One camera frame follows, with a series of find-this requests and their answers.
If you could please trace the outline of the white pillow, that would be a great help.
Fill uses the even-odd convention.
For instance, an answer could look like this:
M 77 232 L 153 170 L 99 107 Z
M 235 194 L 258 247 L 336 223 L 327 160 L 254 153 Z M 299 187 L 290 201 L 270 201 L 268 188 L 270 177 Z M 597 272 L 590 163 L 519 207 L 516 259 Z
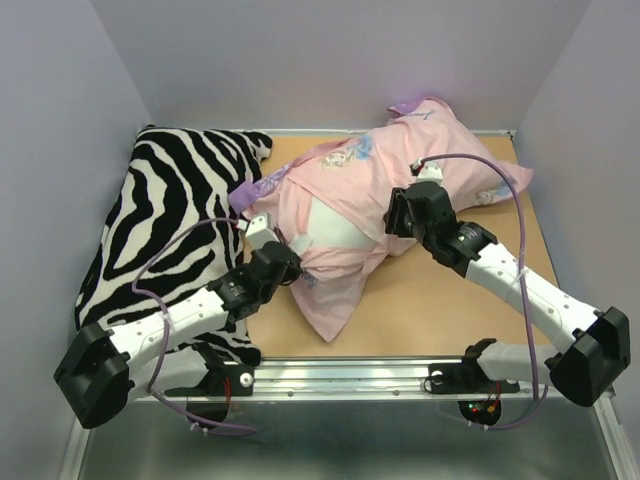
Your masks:
M 316 197 L 311 199 L 301 235 L 311 248 L 372 250 L 377 243 Z

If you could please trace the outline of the purple pink princess pillowcase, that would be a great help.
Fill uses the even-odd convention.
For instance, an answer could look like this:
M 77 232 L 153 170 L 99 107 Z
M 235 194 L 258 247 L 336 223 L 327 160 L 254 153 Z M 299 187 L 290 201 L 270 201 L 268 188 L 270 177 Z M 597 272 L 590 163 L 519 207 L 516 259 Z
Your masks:
M 269 213 L 301 259 L 303 275 L 291 291 L 302 314 L 327 342 L 333 341 L 359 304 L 367 277 L 388 256 L 399 256 L 413 239 L 384 230 L 393 187 L 413 183 L 410 166 L 439 160 L 441 185 L 455 211 L 510 198 L 530 184 L 532 170 L 499 162 L 442 100 L 427 97 L 393 107 L 382 127 L 346 140 L 320 144 L 229 195 L 245 218 Z M 311 248 L 301 235 L 311 199 L 318 198 L 377 245 L 372 250 Z

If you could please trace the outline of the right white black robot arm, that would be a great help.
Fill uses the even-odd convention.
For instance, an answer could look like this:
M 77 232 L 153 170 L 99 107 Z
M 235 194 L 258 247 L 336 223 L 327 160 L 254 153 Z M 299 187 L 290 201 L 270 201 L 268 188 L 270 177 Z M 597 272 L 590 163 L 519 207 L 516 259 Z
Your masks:
M 629 367 L 626 314 L 579 301 L 524 266 L 484 227 L 458 220 L 439 184 L 393 188 L 384 225 L 386 233 L 415 240 L 437 263 L 524 318 L 526 343 L 482 339 L 466 348 L 455 370 L 437 375 L 437 385 L 482 390 L 492 382 L 524 381 L 589 407 Z

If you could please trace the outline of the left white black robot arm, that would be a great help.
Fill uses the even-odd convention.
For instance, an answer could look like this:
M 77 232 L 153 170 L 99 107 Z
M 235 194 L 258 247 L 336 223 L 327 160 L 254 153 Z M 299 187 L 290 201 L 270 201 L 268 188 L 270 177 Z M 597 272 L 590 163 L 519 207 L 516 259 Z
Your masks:
M 110 329 L 93 323 L 73 338 L 54 380 L 80 425 L 93 429 L 147 394 L 151 363 L 168 350 L 255 314 L 279 286 L 301 274 L 287 245 L 268 242 L 240 265 L 173 305 L 166 313 Z

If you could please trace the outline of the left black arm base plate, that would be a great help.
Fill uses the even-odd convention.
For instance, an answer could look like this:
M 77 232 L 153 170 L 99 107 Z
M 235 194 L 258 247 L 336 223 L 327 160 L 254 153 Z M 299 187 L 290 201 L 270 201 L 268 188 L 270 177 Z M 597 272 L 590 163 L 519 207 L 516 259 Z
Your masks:
M 253 394 L 255 368 L 250 365 L 224 363 L 222 367 L 209 370 L 204 378 L 190 390 L 191 396 L 247 397 Z

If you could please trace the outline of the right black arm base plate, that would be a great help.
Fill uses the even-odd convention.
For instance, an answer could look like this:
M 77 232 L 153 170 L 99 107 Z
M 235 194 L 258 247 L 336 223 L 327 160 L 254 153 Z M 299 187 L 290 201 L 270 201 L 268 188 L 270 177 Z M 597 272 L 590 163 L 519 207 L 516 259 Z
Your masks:
M 423 379 L 423 389 L 434 395 L 519 393 L 518 383 L 490 380 L 477 365 L 432 363 Z

